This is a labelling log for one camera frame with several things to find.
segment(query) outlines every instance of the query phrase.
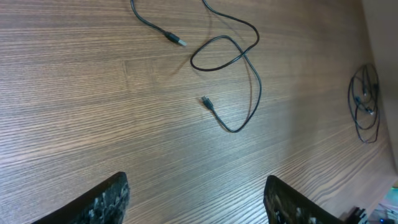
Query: cable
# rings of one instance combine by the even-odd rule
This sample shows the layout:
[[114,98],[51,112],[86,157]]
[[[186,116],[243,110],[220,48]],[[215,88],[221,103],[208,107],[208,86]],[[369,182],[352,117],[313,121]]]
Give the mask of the cable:
[[[247,53],[248,53],[254,46],[256,46],[256,45],[258,44],[258,42],[260,41],[260,35],[259,35],[259,32],[257,31],[257,29],[256,29],[252,24],[250,24],[250,23],[248,23],[248,22],[246,22],[246,21],[243,21],[243,20],[241,20],[241,19],[237,19],[237,18],[235,18],[235,17],[232,17],[232,16],[229,16],[229,15],[220,13],[220,12],[218,12],[218,11],[212,9],[212,8],[209,6],[209,4],[206,2],[206,0],[202,0],[202,1],[203,1],[203,3],[205,4],[205,6],[206,6],[210,11],[214,12],[215,14],[217,14],[217,15],[219,15],[219,16],[227,17],[228,19],[232,19],[232,20],[235,20],[235,21],[238,21],[238,22],[241,22],[241,23],[243,23],[243,24],[248,25],[249,27],[251,27],[251,28],[255,31],[255,33],[256,33],[256,35],[257,35],[257,40],[255,41],[255,43],[252,44],[252,45],[250,45],[246,50],[242,50],[242,48],[239,46],[239,44],[236,43],[235,40],[233,40],[233,39],[232,39],[230,36],[228,36],[228,35],[220,35],[220,36],[214,37],[213,39],[211,39],[211,40],[209,40],[208,42],[206,42],[205,44],[203,44],[198,50],[196,50],[196,51],[193,53],[193,55],[191,56],[191,59],[190,59],[190,62],[191,62],[192,67],[193,67],[194,69],[196,69],[196,70],[203,71],[203,72],[213,72],[213,71],[220,70],[220,69],[222,69],[222,68],[227,67],[228,65],[231,65],[232,63],[235,63],[236,61],[238,61],[238,60],[241,59],[242,57],[244,57],[244,59],[247,61],[247,63],[248,63],[249,66],[251,67],[252,71],[254,72],[254,74],[255,74],[255,76],[256,76],[258,82],[259,82],[259,88],[260,88],[260,90],[259,90],[259,97],[258,97],[258,99],[257,99],[257,103],[256,103],[256,106],[254,107],[253,111],[251,112],[251,114],[246,118],[246,120],[244,121],[244,123],[243,123],[238,129],[233,130],[233,129],[229,128],[229,127],[223,122],[223,120],[218,116],[217,112],[216,112],[215,109],[214,109],[213,103],[210,101],[210,99],[209,99],[207,96],[202,97],[203,104],[204,104],[211,112],[213,112],[215,118],[216,118],[217,121],[220,123],[220,125],[222,125],[227,131],[229,131],[229,132],[231,132],[231,133],[237,133],[237,132],[240,132],[240,130],[242,130],[242,129],[248,124],[248,122],[250,121],[250,119],[253,117],[254,113],[256,112],[256,110],[257,110],[257,108],[258,108],[258,106],[259,106],[260,99],[261,99],[261,93],[262,93],[261,79],[260,79],[259,74],[257,73],[257,70],[254,68],[253,64],[250,62],[250,60],[248,59],[248,56],[247,56]],[[165,35],[170,41],[181,44],[180,41],[182,41],[182,40],[180,40],[177,36],[175,36],[174,34],[171,34],[170,32],[164,31],[164,30],[161,29],[160,27],[157,27],[156,25],[154,25],[154,24],[148,22],[147,20],[145,20],[144,18],[142,18],[142,17],[137,13],[137,11],[136,11],[136,9],[135,9],[135,7],[134,7],[134,1],[133,1],[133,0],[131,0],[131,9],[132,9],[132,11],[135,13],[135,15],[137,16],[137,18],[138,18],[140,21],[142,21],[143,23],[147,24],[148,26],[151,26],[151,27],[157,29],[159,32],[163,33],[163,35]],[[230,41],[235,45],[235,47],[240,51],[240,54],[239,54],[238,56],[236,56],[234,59],[232,59],[231,61],[225,63],[224,65],[221,65],[221,66],[219,66],[219,67],[216,67],[216,68],[200,68],[200,67],[197,67],[197,66],[193,63],[193,58],[194,58],[201,50],[203,50],[208,44],[210,44],[210,43],[212,43],[212,42],[214,42],[214,41],[216,41],[216,40],[218,40],[218,39],[228,39],[228,40],[230,40]]]
[[131,3],[131,9],[132,9],[132,11],[134,12],[134,14],[137,16],[137,18],[138,18],[141,22],[147,24],[148,26],[150,26],[150,27],[152,27],[152,28],[154,28],[154,29],[157,29],[159,32],[161,32],[163,35],[165,35],[165,37],[168,38],[169,41],[174,42],[174,43],[176,43],[176,44],[180,44],[180,45],[182,45],[182,46],[187,46],[187,43],[185,43],[183,40],[181,40],[181,39],[180,39],[179,37],[177,37],[175,34],[173,34],[173,33],[171,33],[171,32],[167,32],[167,31],[163,30],[162,28],[158,27],[157,25],[155,25],[155,24],[153,24],[153,23],[150,23],[150,22],[148,22],[147,20],[145,20],[144,18],[142,18],[142,17],[138,14],[138,12],[136,11],[136,7],[134,6],[134,0],[131,0],[130,3]]
[[[368,67],[372,68],[375,74],[376,82],[371,81],[371,77],[369,76]],[[361,85],[362,95],[364,100],[361,99],[360,96],[355,95],[355,83],[359,82]],[[368,63],[366,65],[361,66],[352,76],[349,86],[348,86],[348,107],[351,113],[351,117],[355,122],[356,133],[358,134],[359,140],[363,143],[369,144],[377,141],[377,137],[379,135],[379,127],[380,127],[380,112],[378,106],[378,97],[379,97],[379,75],[377,74],[376,68],[374,65]],[[351,98],[354,99],[355,109],[353,109],[353,105],[351,103]],[[358,111],[362,111],[365,114],[369,114],[373,117],[373,121],[367,127],[363,127],[358,122]],[[372,135],[375,136],[374,140],[371,141],[371,138],[364,140],[362,138],[359,130],[370,130],[376,125],[376,132]]]

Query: wooden table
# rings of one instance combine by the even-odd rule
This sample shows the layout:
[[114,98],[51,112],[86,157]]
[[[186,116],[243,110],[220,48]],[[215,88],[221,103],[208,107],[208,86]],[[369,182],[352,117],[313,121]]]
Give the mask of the wooden table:
[[[137,0],[184,48],[138,21],[128,0],[0,2],[0,223],[32,222],[117,171],[131,186],[125,223],[264,223],[270,174],[337,217],[377,205],[397,179],[386,124],[364,145],[346,102],[350,76],[372,61],[361,2],[208,3],[261,35],[248,57],[262,100],[238,134],[199,99],[238,127],[255,78],[243,60],[205,73],[189,58],[216,35],[249,46],[248,26],[200,0]],[[221,40],[196,62],[237,54]]]

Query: metal connector tip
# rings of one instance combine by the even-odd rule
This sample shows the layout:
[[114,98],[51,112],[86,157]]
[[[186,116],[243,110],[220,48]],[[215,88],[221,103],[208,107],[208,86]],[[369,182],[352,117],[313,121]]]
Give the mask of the metal connector tip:
[[180,39],[179,41],[178,41],[178,43],[179,44],[181,44],[182,46],[187,46],[187,43],[185,43],[185,41],[183,41],[182,39]]

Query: cable connector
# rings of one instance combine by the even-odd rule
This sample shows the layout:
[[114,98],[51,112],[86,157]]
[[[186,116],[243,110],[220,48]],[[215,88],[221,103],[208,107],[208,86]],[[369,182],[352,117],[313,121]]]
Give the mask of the cable connector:
[[184,47],[187,46],[187,43],[185,43],[185,41],[183,41],[182,39],[180,39],[179,37],[177,37],[173,33],[166,32],[164,35],[169,39],[169,41],[171,41],[173,43],[180,44],[180,45],[182,45]]
[[202,100],[203,104],[207,107],[207,109],[209,109],[211,111],[214,110],[214,106],[213,106],[213,104],[211,103],[210,99],[207,96],[203,96],[201,98],[201,100]]

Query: black wire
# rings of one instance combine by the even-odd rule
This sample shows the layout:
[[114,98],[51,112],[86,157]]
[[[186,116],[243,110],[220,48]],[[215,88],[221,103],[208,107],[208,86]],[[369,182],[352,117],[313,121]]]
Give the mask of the black wire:
[[130,3],[131,3],[131,9],[132,9],[132,11],[135,13],[135,15],[137,16],[137,18],[138,18],[140,21],[142,21],[143,23],[147,24],[148,26],[150,26],[150,27],[152,27],[152,28],[157,29],[159,32],[161,32],[161,33],[163,33],[163,34],[166,34],[166,31],[164,31],[162,28],[158,27],[158,26],[155,25],[155,24],[152,24],[152,23],[148,22],[147,20],[145,20],[144,18],[142,18],[142,17],[138,14],[138,12],[136,11],[136,7],[134,6],[134,0],[131,0]]
[[[369,70],[368,68],[372,68],[374,75],[376,76],[376,82],[372,82],[370,75],[369,75]],[[367,98],[367,100],[362,101],[359,96],[355,95],[355,81],[359,81],[361,84],[362,88],[362,94],[364,97]],[[351,98],[354,99],[354,104],[355,104],[355,109],[353,109],[353,105],[351,103]],[[379,106],[378,106],[378,98],[379,98],[379,75],[377,74],[377,70],[374,67],[374,65],[368,63],[366,65],[361,66],[355,74],[352,76],[351,80],[349,81],[349,86],[348,86],[348,107],[349,111],[351,113],[351,117],[353,118],[355,122],[355,128],[356,128],[356,133],[358,135],[358,138],[366,144],[369,143],[374,143],[377,141],[377,137],[379,135],[379,127],[380,127],[380,112],[379,112]],[[360,125],[358,122],[358,111],[361,111],[362,113],[369,114],[373,117],[373,121],[369,126],[363,127]],[[364,140],[362,138],[361,133],[359,132],[360,130],[365,131],[365,130],[370,130],[372,129],[377,122],[376,126],[376,132],[373,134],[374,140],[371,141],[371,139],[366,139]]]
[[[232,17],[232,16],[229,16],[229,15],[220,13],[220,12],[218,12],[218,11],[212,9],[212,8],[209,6],[209,4],[206,2],[206,0],[203,0],[203,3],[205,4],[205,6],[206,6],[210,11],[214,12],[214,13],[217,14],[217,15],[220,15],[220,16],[223,16],[223,17],[227,17],[227,18],[229,18],[229,19],[233,19],[233,20],[235,20],[235,21],[238,21],[238,22],[241,22],[241,23],[243,23],[243,24],[248,25],[249,27],[251,27],[251,28],[255,31],[255,33],[256,33],[256,35],[257,35],[257,40],[256,40],[256,42],[255,42],[254,44],[250,45],[246,50],[242,50],[242,48],[238,45],[238,43],[236,43],[230,36],[221,35],[221,36],[215,37],[215,38],[209,40],[207,43],[203,44],[203,46],[201,46],[201,47],[200,47],[195,53],[193,53],[193,55],[191,56],[191,65],[192,65],[192,67],[195,68],[195,69],[197,69],[197,70],[199,70],[199,71],[203,71],[203,72],[213,72],[213,71],[220,70],[220,69],[222,69],[222,68],[227,67],[228,65],[231,65],[232,63],[236,62],[236,61],[239,60],[240,58],[244,57],[244,59],[246,59],[246,61],[247,61],[248,64],[250,65],[252,71],[253,71],[254,74],[256,75],[256,78],[257,78],[258,81],[259,81],[259,88],[260,88],[259,97],[258,97],[258,99],[257,99],[257,103],[256,103],[256,106],[255,106],[254,109],[253,109],[253,112],[246,118],[245,122],[242,124],[242,126],[241,126],[240,128],[235,129],[235,130],[232,130],[231,128],[229,128],[229,127],[223,122],[223,120],[221,120],[221,118],[218,116],[218,114],[216,113],[216,111],[215,111],[214,109],[212,110],[212,112],[213,112],[214,116],[216,117],[216,119],[218,120],[218,122],[219,122],[222,126],[224,126],[225,129],[227,129],[229,132],[237,133],[237,132],[239,132],[240,130],[242,130],[242,129],[247,125],[247,123],[249,122],[249,120],[253,117],[254,112],[256,112],[257,107],[259,106],[259,103],[260,103],[260,98],[261,98],[261,93],[262,93],[261,79],[260,79],[259,74],[257,73],[257,70],[254,68],[253,64],[250,62],[250,60],[248,59],[248,56],[246,55],[246,54],[249,52],[250,49],[252,49],[254,46],[256,46],[256,45],[258,44],[258,42],[260,41],[260,35],[259,35],[259,32],[257,31],[257,29],[256,29],[252,24],[250,24],[250,23],[248,23],[248,22],[246,22],[246,21],[243,21],[243,20],[241,20],[241,19],[237,19],[237,18],[235,18],[235,17]],[[218,39],[228,39],[228,40],[230,40],[230,41],[235,45],[235,47],[240,51],[241,54],[238,55],[237,57],[235,57],[234,59],[232,59],[231,61],[225,63],[224,65],[221,65],[221,66],[216,67],[216,68],[200,68],[200,67],[197,67],[197,66],[193,63],[193,58],[196,56],[197,53],[199,53],[201,50],[203,50],[208,44],[210,44],[210,43],[212,43],[212,42],[214,42],[214,41],[216,41],[216,40],[218,40]]]

